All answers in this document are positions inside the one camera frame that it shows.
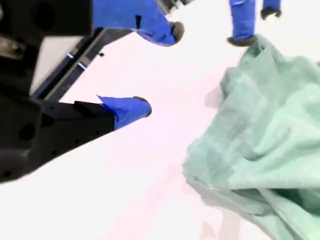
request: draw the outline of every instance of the crumpled cloth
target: crumpled cloth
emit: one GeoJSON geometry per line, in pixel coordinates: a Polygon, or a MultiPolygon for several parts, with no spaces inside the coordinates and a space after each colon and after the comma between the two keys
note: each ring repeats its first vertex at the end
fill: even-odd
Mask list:
{"type": "Polygon", "coordinates": [[[183,174],[276,240],[320,240],[320,67],[258,36],[183,174]]]}

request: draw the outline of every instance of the white table surface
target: white table surface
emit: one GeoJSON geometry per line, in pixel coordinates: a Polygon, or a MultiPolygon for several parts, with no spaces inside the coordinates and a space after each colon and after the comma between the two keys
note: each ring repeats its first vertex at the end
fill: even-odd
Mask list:
{"type": "MultiPolygon", "coordinates": [[[[259,19],[257,32],[290,56],[317,61],[319,3],[299,2],[283,1],[283,17],[259,19]]],[[[188,146],[217,113],[226,68],[245,51],[225,41],[232,31],[228,1],[196,0],[171,19],[185,24],[179,44],[159,47],[136,34],[117,40],[62,99],[141,96],[151,117],[1,185],[0,239],[269,239],[237,214],[204,205],[181,174],[188,146]]]]}

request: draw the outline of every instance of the mint green cloth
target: mint green cloth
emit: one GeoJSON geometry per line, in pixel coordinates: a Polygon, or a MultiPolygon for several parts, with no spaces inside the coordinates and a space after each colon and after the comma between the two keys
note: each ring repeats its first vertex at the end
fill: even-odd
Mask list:
{"type": "Polygon", "coordinates": [[[221,88],[185,177],[276,240],[320,240],[320,67],[259,36],[221,88]]]}

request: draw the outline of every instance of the black metal bracket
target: black metal bracket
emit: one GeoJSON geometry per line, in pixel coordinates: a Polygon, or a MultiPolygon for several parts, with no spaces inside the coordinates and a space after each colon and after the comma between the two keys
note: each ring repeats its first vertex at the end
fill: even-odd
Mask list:
{"type": "Polygon", "coordinates": [[[114,130],[99,104],[0,95],[0,182],[20,178],[52,159],[114,130]]]}
{"type": "Polygon", "coordinates": [[[114,114],[99,104],[29,96],[44,37],[90,34],[91,5],[91,0],[1,0],[0,42],[6,47],[0,48],[0,183],[114,130],[114,114]]]}

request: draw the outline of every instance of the cloth fold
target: cloth fold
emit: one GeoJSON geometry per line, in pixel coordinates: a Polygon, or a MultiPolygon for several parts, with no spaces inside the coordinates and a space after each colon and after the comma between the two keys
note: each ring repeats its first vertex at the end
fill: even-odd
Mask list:
{"type": "Polygon", "coordinates": [[[319,66],[257,36],[221,88],[219,112],[190,147],[184,176],[276,240],[319,240],[319,66]]]}

